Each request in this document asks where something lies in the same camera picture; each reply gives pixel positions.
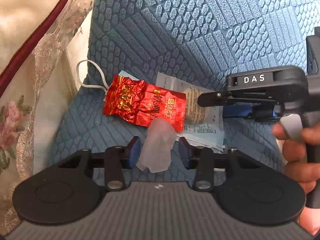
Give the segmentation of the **person's right hand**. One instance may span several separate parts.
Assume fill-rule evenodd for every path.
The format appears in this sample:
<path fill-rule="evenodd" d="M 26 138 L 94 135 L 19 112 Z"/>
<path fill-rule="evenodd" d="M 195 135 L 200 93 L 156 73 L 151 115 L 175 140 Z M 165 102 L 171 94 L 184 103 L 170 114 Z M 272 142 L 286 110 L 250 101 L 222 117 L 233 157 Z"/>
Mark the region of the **person's right hand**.
<path fill-rule="evenodd" d="M 290 140 L 279 123 L 272 127 L 272 133 L 283 145 L 282 153 L 287 161 L 284 174 L 298 182 L 306 194 L 310 193 L 315 189 L 316 182 L 319 180 L 319 163 L 306 163 L 304 143 Z M 299 224 L 314 235 L 319 230 L 319 211 L 305 207 L 300 215 Z"/>

